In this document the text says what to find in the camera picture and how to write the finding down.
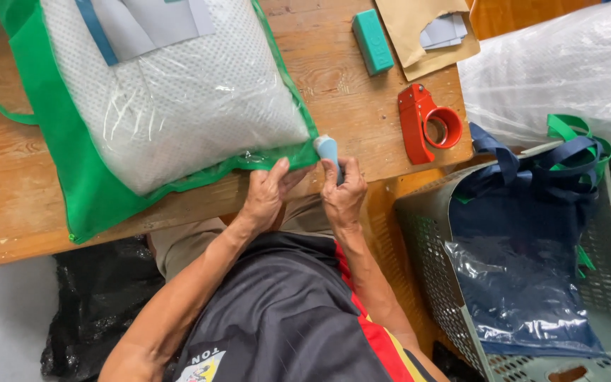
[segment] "red tape dispenser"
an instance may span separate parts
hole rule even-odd
[[[397,96],[400,108],[400,125],[405,140],[405,150],[412,164],[430,163],[435,154],[426,148],[426,142],[438,149],[454,147],[461,139],[464,126],[456,111],[450,108],[438,108],[430,92],[418,83],[412,84]],[[442,132],[439,142],[429,137],[426,124],[440,126]]]

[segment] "khaki shorts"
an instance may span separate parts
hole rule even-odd
[[[226,228],[221,219],[213,218],[152,232],[150,241],[157,268],[166,282],[202,255],[211,241]],[[319,195],[287,203],[280,231],[334,237]]]

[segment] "white pillow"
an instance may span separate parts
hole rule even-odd
[[[75,106],[106,166],[138,195],[308,140],[250,0],[205,2],[215,34],[107,66],[75,0],[41,0]]]

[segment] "white floor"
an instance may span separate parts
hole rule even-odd
[[[1,382],[45,381],[39,359],[58,307],[55,266],[51,257],[0,266]]]

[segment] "green eraser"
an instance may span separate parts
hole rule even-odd
[[[360,45],[369,75],[377,75],[392,68],[392,55],[376,10],[356,14],[352,19],[352,32]]]

